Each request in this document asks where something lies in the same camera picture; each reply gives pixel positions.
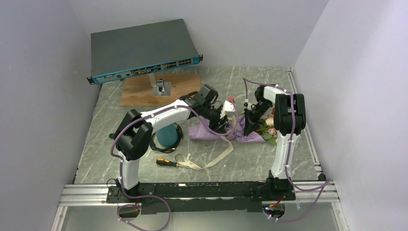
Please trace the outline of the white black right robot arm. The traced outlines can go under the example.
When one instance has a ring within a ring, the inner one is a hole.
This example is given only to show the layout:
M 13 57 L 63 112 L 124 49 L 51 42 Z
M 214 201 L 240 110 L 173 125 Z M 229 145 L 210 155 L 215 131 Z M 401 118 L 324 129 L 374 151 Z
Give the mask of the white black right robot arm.
M 277 131 L 277 148 L 271 174 L 274 178 L 286 180 L 290 177 L 290 165 L 298 136 L 306 127 L 305 97 L 277 85 L 261 84 L 255 91 L 257 103 L 244 110 L 247 136 L 261 127 L 261 117 L 274 109 L 274 128 Z

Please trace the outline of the purple flower bouquet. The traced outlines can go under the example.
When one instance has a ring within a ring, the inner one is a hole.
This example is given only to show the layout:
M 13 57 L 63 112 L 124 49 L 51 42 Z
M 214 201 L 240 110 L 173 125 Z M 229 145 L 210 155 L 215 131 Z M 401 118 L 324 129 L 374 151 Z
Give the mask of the purple flower bouquet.
M 188 128 L 189 137 L 194 140 L 203 140 L 203 141 L 215 141 L 221 140 L 221 136 L 210 133 L 206 130 L 208 128 L 209 121 L 204 119 L 203 123 L 200 123 L 197 126 L 192 126 Z M 274 128 L 268 128 L 264 131 L 255 131 L 250 133 L 247 136 L 243 135 L 245 125 L 244 116 L 240 116 L 239 123 L 236 127 L 236 130 L 226 136 L 226 138 L 231 140 L 237 140 L 239 143 L 248 143 L 248 142 L 269 142 L 272 145 L 277 145 L 277 134 L 274 131 Z

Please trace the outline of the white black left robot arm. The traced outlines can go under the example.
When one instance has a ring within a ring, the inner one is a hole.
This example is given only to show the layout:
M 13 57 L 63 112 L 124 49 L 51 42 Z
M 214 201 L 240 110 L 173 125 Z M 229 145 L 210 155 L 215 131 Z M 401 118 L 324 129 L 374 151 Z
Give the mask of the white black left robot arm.
M 235 110 L 233 103 L 225 101 L 216 107 L 218 92 L 209 85 L 199 91 L 181 96 L 173 103 L 161 108 L 138 112 L 130 110 L 114 133 L 111 155 L 120 159 L 119 176 L 116 183 L 119 196 L 126 202 L 139 195 L 138 177 L 141 157 L 149 149 L 152 135 L 158 130 L 193 117 L 208 120 L 208 129 L 214 134 L 226 134 L 227 112 Z

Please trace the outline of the beige ribbon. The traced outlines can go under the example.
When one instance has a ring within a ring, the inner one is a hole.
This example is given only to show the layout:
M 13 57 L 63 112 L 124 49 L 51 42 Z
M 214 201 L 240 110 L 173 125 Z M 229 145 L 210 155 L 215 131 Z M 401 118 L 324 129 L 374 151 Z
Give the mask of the beige ribbon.
M 238 125 L 237 122 L 237 117 L 232 116 L 228 117 L 228 124 L 227 124 L 227 131 L 232 133 L 233 131 L 236 130 L 236 127 Z M 211 168 L 218 164 L 220 161 L 222 161 L 225 157 L 227 157 L 232 151 L 234 151 L 234 146 L 232 144 L 232 141 L 229 141 L 226 136 L 221 136 L 221 140 L 215 140 L 215 141 L 208 141 L 211 142 L 210 144 L 210 151 L 203 151 L 203 154 L 209 154 L 209 157 L 205 158 L 205 162 L 203 165 L 197 164 L 191 160 L 191 153 L 187 154 L 182 154 L 180 152 L 176 152 L 174 155 L 174 160 L 179 164 L 179 166 L 184 166 L 193 170 L 204 170 L 207 168 Z M 224 150 L 222 150 L 219 154 L 214 155 L 215 150 L 216 150 L 216 145 L 217 144 L 224 144 Z

